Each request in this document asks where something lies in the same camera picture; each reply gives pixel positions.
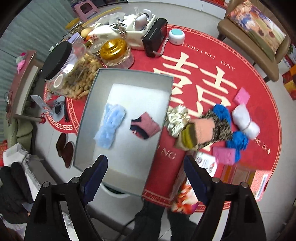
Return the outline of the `blue cloth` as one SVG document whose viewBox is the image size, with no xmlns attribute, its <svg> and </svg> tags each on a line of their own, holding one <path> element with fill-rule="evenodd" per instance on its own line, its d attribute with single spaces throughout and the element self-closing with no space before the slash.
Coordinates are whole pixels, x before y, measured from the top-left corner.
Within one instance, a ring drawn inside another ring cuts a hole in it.
<svg viewBox="0 0 296 241">
<path fill-rule="evenodd" d="M 232 133 L 232 138 L 226 141 L 226 147 L 235 150 L 235 162 L 237 163 L 241 159 L 241 151 L 246 150 L 249 139 L 241 131 L 235 131 Z"/>
</svg>

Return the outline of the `leopard print scrunchie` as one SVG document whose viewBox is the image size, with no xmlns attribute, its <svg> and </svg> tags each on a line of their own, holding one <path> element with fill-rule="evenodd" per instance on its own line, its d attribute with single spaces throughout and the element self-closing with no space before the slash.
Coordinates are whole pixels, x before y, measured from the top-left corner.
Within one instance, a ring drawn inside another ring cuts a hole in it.
<svg viewBox="0 0 296 241">
<path fill-rule="evenodd" d="M 206 114 L 203 114 L 199 118 L 212 120 L 214 123 L 213 134 L 209 141 L 202 141 L 198 144 L 198 149 L 202 149 L 209 145 L 210 143 L 216 143 L 219 141 L 227 141 L 232 137 L 231 125 L 225 120 L 219 120 L 218 116 L 212 111 L 209 110 Z"/>
</svg>

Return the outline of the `beige tan sock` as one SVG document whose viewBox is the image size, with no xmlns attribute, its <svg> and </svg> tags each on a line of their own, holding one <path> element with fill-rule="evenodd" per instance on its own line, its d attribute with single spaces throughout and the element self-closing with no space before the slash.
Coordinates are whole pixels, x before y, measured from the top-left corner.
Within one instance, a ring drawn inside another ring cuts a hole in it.
<svg viewBox="0 0 296 241">
<path fill-rule="evenodd" d="M 215 123 L 212 118 L 194 119 L 182 129 L 175 147 L 184 151 L 197 151 L 211 142 L 214 128 Z"/>
</svg>

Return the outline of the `white socks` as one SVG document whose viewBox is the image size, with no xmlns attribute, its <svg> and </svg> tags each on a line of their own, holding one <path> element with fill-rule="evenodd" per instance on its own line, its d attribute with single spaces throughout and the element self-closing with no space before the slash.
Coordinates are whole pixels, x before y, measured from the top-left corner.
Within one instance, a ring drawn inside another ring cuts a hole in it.
<svg viewBox="0 0 296 241">
<path fill-rule="evenodd" d="M 243 132 L 250 140 L 256 139 L 260 133 L 260 127 L 255 123 L 244 104 L 238 105 L 232 112 L 234 124 Z"/>
</svg>

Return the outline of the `blue scrunchie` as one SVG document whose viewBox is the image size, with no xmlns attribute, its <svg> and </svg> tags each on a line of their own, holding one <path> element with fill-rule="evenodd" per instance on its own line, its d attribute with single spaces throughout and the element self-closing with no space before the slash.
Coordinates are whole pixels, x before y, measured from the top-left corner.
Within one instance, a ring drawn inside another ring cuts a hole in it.
<svg viewBox="0 0 296 241">
<path fill-rule="evenodd" d="M 225 106 L 221 104 L 216 104 L 213 107 L 212 111 L 218 116 L 219 120 L 227 121 L 227 123 L 231 125 L 231 116 L 229 110 Z"/>
</svg>

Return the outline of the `gold white scrunchie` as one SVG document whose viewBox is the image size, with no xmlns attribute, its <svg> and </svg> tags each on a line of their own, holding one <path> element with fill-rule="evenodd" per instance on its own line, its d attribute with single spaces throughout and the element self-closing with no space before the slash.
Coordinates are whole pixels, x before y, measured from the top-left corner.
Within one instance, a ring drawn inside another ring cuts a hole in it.
<svg viewBox="0 0 296 241">
<path fill-rule="evenodd" d="M 169 108 L 166 113 L 165 127 L 170 136 L 177 138 L 190 121 L 188 109 L 183 105 Z"/>
</svg>

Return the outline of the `pink sponge block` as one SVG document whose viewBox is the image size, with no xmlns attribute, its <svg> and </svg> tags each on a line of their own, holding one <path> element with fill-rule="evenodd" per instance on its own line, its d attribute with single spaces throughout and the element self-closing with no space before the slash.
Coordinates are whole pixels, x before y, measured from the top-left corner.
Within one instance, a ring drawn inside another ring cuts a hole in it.
<svg viewBox="0 0 296 241">
<path fill-rule="evenodd" d="M 237 92 L 236 96 L 234 97 L 233 101 L 237 105 L 241 105 L 241 104 L 247 105 L 249 99 L 250 99 L 250 94 L 243 87 L 241 87 Z"/>
</svg>

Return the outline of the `light blue fluffy headband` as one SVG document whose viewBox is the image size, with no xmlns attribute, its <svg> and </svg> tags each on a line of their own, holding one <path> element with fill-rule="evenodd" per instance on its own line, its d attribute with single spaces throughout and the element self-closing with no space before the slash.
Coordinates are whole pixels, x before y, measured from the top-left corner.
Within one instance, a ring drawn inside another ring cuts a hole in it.
<svg viewBox="0 0 296 241">
<path fill-rule="evenodd" d="M 116 130 L 125 118 L 126 110 L 121 105 L 105 105 L 104 116 L 94 140 L 98 147 L 109 149 L 115 139 Z"/>
</svg>

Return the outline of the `pink navy knit sock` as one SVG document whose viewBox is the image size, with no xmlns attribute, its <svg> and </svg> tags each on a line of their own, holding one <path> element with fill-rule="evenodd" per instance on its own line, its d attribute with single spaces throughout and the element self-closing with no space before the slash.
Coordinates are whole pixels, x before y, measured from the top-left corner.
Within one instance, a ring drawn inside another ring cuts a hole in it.
<svg viewBox="0 0 296 241">
<path fill-rule="evenodd" d="M 158 133 L 161 128 L 159 124 L 156 123 L 147 112 L 145 112 L 139 116 L 139 118 L 131 120 L 130 130 L 137 137 L 147 140 Z"/>
</svg>

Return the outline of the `red gift box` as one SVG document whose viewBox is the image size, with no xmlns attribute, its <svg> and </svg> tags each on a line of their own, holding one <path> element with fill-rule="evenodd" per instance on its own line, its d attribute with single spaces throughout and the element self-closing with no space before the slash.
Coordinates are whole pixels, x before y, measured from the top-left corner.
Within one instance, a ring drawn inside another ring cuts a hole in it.
<svg viewBox="0 0 296 241">
<path fill-rule="evenodd" d="M 211 177 L 219 177 L 224 183 L 238 185 L 246 182 L 254 194 L 255 200 L 260 201 L 266 189 L 267 183 L 272 175 L 271 171 L 251 170 L 243 166 L 222 165 L 222 173 L 218 173 L 218 164 L 214 156 L 203 152 L 189 151 L 197 164 L 207 170 Z M 184 179 L 174 201 L 171 205 L 171 211 L 192 214 L 194 212 L 204 212 L 205 206 L 199 201 L 187 178 Z"/>
</svg>

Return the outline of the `small pink sponge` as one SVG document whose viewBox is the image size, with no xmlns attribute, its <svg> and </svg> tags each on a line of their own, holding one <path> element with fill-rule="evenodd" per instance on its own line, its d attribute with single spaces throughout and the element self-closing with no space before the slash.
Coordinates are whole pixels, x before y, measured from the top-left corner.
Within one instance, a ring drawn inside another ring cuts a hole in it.
<svg viewBox="0 0 296 241">
<path fill-rule="evenodd" d="M 233 148 L 213 147 L 213 156 L 218 164 L 234 165 L 236 150 Z"/>
</svg>

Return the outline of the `brown chair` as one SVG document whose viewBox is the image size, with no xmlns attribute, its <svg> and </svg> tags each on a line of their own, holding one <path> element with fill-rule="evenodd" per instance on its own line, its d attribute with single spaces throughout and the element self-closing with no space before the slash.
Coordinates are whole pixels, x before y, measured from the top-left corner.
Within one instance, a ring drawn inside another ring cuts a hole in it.
<svg viewBox="0 0 296 241">
<path fill-rule="evenodd" d="M 286 34 L 284 41 L 276 51 L 275 59 L 271 61 L 262 49 L 260 49 L 260 47 L 257 46 L 257 44 L 246 35 L 240 27 L 227 18 L 227 15 L 243 2 L 244 1 L 229 1 L 224 19 L 221 20 L 217 26 L 219 32 L 218 39 L 223 41 L 225 38 L 228 38 L 247 53 L 254 61 L 254 64 L 257 64 L 266 74 L 266 77 L 264 78 L 265 82 L 268 82 L 269 80 L 278 81 L 280 74 L 278 64 L 288 52 L 291 43 L 290 37 L 273 12 L 264 6 L 261 1 L 251 1 Z"/>
</svg>

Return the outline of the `gold lid glass jar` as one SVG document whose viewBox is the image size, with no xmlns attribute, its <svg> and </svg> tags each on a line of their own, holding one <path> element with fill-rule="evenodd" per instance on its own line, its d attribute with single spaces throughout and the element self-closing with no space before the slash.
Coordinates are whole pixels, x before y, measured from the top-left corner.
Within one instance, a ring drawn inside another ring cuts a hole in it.
<svg viewBox="0 0 296 241">
<path fill-rule="evenodd" d="M 100 49 L 100 58 L 108 68 L 129 69 L 134 63 L 131 47 L 121 38 L 106 41 Z"/>
</svg>

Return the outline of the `white round gadget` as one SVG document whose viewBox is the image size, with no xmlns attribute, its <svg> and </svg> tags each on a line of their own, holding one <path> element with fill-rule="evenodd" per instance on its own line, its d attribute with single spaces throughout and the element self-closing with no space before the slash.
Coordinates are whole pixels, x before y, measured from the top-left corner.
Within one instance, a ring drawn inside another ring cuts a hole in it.
<svg viewBox="0 0 296 241">
<path fill-rule="evenodd" d="M 185 33 L 180 29 L 169 31 L 169 42 L 173 45 L 182 45 L 185 42 Z"/>
</svg>

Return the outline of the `black radio device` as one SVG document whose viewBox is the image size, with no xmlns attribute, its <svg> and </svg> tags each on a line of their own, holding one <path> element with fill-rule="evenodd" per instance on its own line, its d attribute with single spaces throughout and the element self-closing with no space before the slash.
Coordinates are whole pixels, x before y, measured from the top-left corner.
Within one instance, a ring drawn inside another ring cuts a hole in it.
<svg viewBox="0 0 296 241">
<path fill-rule="evenodd" d="M 166 19 L 158 18 L 146 33 L 142 40 L 146 56 L 151 58 L 162 56 L 169 41 L 167 25 Z"/>
</svg>

